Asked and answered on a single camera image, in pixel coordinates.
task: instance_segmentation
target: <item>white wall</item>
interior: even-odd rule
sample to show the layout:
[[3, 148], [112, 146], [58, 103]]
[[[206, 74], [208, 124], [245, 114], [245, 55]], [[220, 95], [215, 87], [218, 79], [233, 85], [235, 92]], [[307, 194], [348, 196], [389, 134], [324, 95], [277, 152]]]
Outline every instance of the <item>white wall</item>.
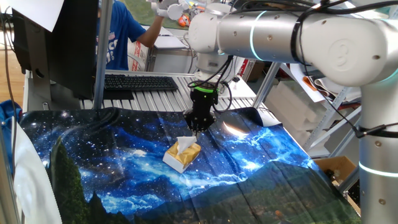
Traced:
[[9, 5], [6, 0], [0, 0], [1, 13], [5, 13], [8, 6]]

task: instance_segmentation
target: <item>blue tablecloth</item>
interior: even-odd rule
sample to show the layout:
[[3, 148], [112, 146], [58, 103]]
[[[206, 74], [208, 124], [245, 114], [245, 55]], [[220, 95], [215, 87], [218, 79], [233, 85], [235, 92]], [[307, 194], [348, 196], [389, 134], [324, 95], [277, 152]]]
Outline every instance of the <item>blue tablecloth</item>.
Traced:
[[182, 113], [31, 112], [21, 126], [64, 223], [360, 223], [281, 125], [261, 127], [254, 108], [217, 119], [183, 174], [162, 162], [192, 135]]

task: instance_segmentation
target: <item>black keyboard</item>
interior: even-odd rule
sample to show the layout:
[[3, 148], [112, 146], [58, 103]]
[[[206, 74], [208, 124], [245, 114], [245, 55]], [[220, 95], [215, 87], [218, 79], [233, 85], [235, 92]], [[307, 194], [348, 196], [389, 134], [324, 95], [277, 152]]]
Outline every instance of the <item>black keyboard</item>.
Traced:
[[106, 90], [157, 91], [178, 90], [172, 77], [130, 77], [105, 75]]

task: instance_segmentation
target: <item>computer monitor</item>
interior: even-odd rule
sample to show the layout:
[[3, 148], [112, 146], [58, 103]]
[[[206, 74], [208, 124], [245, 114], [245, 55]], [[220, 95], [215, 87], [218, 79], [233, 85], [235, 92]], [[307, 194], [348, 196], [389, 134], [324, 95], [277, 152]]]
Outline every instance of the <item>computer monitor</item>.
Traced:
[[[65, 0], [53, 32], [15, 10], [12, 13], [16, 56], [22, 70], [33, 73], [34, 94], [49, 100], [46, 96], [46, 90], [49, 90], [50, 101], [58, 101], [58, 106], [51, 110], [76, 109], [68, 108], [68, 105], [59, 106], [71, 101], [70, 95], [92, 99], [98, 0]], [[49, 79], [57, 84], [50, 87]]]

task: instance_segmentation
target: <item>floor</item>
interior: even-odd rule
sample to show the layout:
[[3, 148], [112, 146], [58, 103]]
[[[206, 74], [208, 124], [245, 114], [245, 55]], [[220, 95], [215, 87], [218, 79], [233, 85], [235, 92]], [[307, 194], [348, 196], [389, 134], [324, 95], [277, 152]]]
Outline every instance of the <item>floor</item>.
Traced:
[[[4, 49], [3, 33], [0, 32], [0, 102], [10, 99], [6, 78], [6, 51]], [[12, 95], [15, 102], [22, 106], [25, 76], [21, 72], [21, 66], [19, 66], [15, 53], [9, 47], [7, 52]]]

